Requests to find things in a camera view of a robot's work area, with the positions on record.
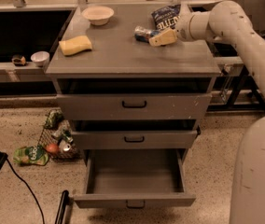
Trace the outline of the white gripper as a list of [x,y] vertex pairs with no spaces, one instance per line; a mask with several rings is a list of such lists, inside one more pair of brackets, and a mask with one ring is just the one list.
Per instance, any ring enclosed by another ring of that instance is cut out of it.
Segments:
[[195,41],[196,37],[191,32],[191,22],[195,15],[193,13],[180,15],[175,24],[175,30],[167,28],[159,34],[154,35],[149,39],[149,44],[152,47],[165,46],[173,44],[177,38],[182,41]]

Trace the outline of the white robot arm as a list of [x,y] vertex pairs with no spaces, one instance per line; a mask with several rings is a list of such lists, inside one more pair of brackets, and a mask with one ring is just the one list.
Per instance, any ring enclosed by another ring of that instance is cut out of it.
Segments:
[[[178,39],[232,45],[265,98],[265,40],[236,2],[222,1],[208,12],[191,12],[183,3],[175,28],[151,37],[149,44],[157,47]],[[230,224],[265,224],[265,117],[250,126],[238,148]]]

